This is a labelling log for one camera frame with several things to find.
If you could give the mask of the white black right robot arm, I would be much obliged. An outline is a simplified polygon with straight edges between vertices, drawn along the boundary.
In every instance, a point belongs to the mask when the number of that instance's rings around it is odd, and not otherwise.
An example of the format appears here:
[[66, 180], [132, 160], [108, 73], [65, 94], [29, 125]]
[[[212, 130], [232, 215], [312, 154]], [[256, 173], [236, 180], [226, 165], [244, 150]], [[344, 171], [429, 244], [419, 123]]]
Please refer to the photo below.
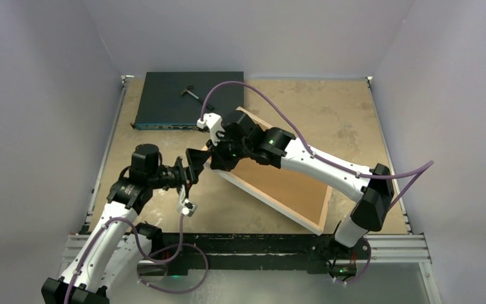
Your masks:
[[353, 201], [354, 208], [340, 221], [330, 240], [335, 256], [346, 257], [367, 232], [382, 230], [394, 197], [392, 182], [385, 179], [389, 167], [378, 163], [371, 168], [329, 154], [321, 156], [319, 149], [311, 151], [305, 146], [302, 137], [279, 127], [262, 127], [243, 110], [225, 117], [205, 114], [197, 126], [210, 135], [207, 147], [213, 170], [229, 172], [247, 158], [260, 165], [305, 174]]

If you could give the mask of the white wooden picture frame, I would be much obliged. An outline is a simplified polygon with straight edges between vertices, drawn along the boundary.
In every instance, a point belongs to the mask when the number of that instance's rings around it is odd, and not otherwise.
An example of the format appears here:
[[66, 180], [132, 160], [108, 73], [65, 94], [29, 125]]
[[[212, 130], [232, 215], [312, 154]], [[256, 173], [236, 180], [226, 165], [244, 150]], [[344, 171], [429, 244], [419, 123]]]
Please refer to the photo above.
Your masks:
[[299, 172], [259, 165], [245, 158], [219, 176], [313, 234], [323, 233], [332, 188]]

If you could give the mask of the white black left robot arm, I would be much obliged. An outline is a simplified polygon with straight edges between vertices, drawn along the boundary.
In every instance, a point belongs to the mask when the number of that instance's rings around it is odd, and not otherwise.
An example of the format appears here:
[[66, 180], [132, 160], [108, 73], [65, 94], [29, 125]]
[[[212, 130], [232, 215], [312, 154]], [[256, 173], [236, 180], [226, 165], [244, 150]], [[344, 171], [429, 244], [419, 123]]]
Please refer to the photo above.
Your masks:
[[159, 227], [134, 222], [157, 189], [177, 191], [180, 224], [194, 213], [196, 204], [189, 200], [189, 191], [211, 154], [187, 149], [185, 155], [186, 165], [177, 158], [168, 166], [156, 145], [135, 148], [130, 166], [111, 186], [101, 218], [82, 249], [57, 279], [48, 278], [42, 285], [45, 303], [109, 303], [115, 282], [140, 260], [166, 265], [179, 256], [186, 246], [182, 231], [175, 244], [164, 245]]

